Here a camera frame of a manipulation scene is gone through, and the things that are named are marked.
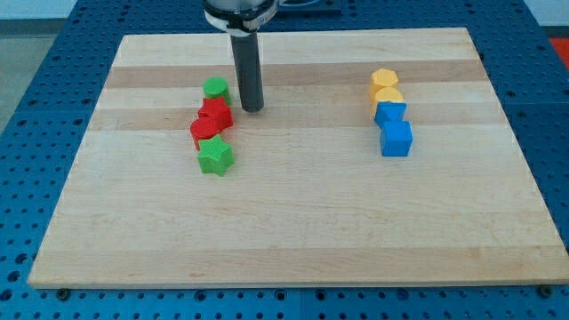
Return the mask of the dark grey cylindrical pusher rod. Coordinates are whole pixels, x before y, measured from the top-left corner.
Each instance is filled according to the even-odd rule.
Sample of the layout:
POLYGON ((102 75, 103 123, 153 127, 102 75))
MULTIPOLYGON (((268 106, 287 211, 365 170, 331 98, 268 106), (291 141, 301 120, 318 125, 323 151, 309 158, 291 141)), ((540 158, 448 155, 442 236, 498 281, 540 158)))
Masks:
POLYGON ((264 107, 264 95, 257 33, 230 39, 242 109, 248 113, 259 112, 264 107))

